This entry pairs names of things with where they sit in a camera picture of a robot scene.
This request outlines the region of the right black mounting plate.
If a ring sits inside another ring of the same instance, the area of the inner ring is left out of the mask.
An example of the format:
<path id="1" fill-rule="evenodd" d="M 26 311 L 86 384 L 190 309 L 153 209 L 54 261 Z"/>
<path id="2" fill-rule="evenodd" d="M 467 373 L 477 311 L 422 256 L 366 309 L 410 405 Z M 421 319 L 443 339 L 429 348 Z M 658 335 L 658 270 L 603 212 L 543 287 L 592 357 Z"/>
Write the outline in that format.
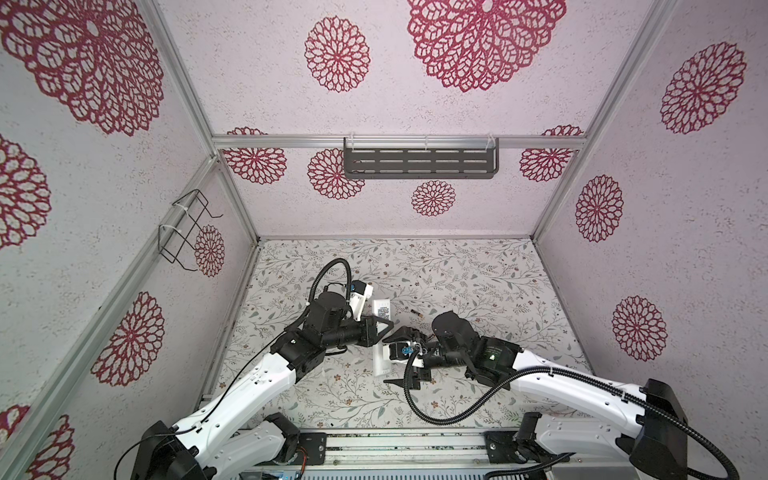
<path id="1" fill-rule="evenodd" d="M 564 455 L 570 461 L 572 452 L 553 453 L 537 439 L 533 431 L 489 430 L 483 434 L 486 452 L 491 464 L 546 463 Z"/>

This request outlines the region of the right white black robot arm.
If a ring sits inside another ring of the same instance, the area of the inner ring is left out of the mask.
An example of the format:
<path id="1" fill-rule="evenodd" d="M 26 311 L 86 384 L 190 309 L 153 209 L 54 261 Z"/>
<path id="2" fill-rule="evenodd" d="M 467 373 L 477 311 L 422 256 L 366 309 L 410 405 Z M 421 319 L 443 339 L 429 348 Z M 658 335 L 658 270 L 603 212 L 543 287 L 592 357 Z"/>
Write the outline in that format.
<path id="1" fill-rule="evenodd" d="M 413 413 L 422 421 L 445 426 L 460 423 L 480 410 L 501 390 L 517 387 L 525 394 L 555 400 L 603 420 L 619 435 L 604 443 L 609 452 L 629 460 L 639 472 L 655 479 L 686 479 L 687 441 L 697 433 L 688 425 L 671 387 L 650 379 L 645 385 L 619 383 L 582 374 L 540 357 L 517 344 L 479 335 L 470 322 L 452 311 L 438 315 L 429 335 L 411 327 L 386 327 L 379 335 L 385 346 L 381 360 L 401 362 L 396 380 Z M 431 370 L 462 367 L 466 378 L 487 387 L 466 410 L 447 418 L 432 417 L 418 408 L 413 391 L 431 377 Z"/>

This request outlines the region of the black mounting plate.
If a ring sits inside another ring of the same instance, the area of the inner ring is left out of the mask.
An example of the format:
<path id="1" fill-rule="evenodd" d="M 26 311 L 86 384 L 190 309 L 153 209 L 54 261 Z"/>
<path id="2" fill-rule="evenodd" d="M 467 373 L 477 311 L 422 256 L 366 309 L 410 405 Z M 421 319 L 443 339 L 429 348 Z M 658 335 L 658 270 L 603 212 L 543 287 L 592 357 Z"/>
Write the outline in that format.
<path id="1" fill-rule="evenodd" d="M 247 432 L 246 452 L 255 466 L 323 465 L 328 435 L 325 432 L 300 432 L 286 438 L 282 433 Z"/>
<path id="2" fill-rule="evenodd" d="M 537 439 L 533 431 L 489 430 L 483 434 L 486 452 L 491 464 L 546 463 L 564 455 L 570 461 L 572 452 L 553 453 Z"/>

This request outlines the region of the white remote control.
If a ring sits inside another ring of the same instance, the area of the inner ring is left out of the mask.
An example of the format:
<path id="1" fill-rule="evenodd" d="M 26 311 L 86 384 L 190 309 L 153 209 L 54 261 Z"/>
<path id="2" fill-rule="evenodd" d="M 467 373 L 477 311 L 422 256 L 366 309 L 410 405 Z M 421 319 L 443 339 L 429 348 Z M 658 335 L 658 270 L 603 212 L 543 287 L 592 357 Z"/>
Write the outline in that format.
<path id="1" fill-rule="evenodd" d="M 391 318 L 391 301 L 389 299 L 374 300 L 372 313 L 377 318 L 376 338 L 378 339 L 378 342 L 372 347 L 373 375 L 375 378 L 383 378 L 391 371 L 393 365 L 389 359 L 389 348 L 383 341 L 394 329 L 394 321 Z"/>

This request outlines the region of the grey slotted metal shelf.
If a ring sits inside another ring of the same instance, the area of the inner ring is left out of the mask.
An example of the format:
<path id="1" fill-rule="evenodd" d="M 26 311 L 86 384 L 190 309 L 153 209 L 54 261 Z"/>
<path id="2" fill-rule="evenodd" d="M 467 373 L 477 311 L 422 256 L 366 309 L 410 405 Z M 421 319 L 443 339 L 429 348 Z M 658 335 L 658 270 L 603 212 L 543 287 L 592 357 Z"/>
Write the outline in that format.
<path id="1" fill-rule="evenodd" d="M 354 180 L 489 180 L 499 171 L 494 138 L 480 143 L 366 144 L 343 141 L 344 175 Z"/>

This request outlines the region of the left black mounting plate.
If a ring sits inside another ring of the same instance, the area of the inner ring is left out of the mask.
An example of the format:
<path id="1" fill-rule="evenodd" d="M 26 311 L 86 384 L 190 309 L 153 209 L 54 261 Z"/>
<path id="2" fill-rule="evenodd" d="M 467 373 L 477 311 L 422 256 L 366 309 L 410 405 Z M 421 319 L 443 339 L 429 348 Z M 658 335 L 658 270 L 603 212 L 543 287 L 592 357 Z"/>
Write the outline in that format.
<path id="1" fill-rule="evenodd" d="M 300 432 L 286 438 L 282 433 L 247 432 L 246 452 L 255 466 L 323 465 L 328 435 L 325 432 Z"/>

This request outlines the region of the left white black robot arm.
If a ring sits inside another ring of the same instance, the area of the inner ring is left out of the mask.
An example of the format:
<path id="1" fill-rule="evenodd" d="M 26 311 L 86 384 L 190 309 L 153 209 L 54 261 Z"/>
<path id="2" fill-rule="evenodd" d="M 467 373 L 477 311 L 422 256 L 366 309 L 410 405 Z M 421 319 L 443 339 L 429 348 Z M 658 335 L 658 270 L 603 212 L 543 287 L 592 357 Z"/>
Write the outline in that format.
<path id="1" fill-rule="evenodd" d="M 158 421 L 135 444 L 134 479 L 232 479 L 264 462 L 290 461 L 299 429 L 271 414 L 251 433 L 239 428 L 319 366 L 330 348 L 372 347 L 392 321 L 362 310 L 368 297 L 326 292 L 269 345 L 252 370 L 196 412 L 167 426 Z"/>

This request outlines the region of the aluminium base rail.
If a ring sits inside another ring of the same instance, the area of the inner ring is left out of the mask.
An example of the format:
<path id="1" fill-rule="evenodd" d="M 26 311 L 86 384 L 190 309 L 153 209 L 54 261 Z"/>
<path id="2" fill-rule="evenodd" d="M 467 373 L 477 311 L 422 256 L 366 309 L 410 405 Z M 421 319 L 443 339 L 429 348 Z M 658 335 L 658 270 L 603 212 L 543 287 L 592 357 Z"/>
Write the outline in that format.
<path id="1" fill-rule="evenodd" d="M 569 462 L 564 460 L 553 465 L 551 475 L 554 478 L 638 478 L 641 475 L 631 465 L 628 454 L 617 447 L 619 432 L 599 421 L 543 416 L 534 427 L 490 430 L 533 431 L 547 450 L 572 452 Z M 328 435 L 325 463 L 316 466 L 303 463 L 301 466 L 307 467 L 309 473 L 339 469 L 420 474 L 425 470 L 518 471 L 543 464 L 491 464 L 483 438 L 486 431 L 489 430 L 333 430 L 325 432 Z M 238 475 L 267 469 L 299 469 L 301 466 L 253 466 Z"/>

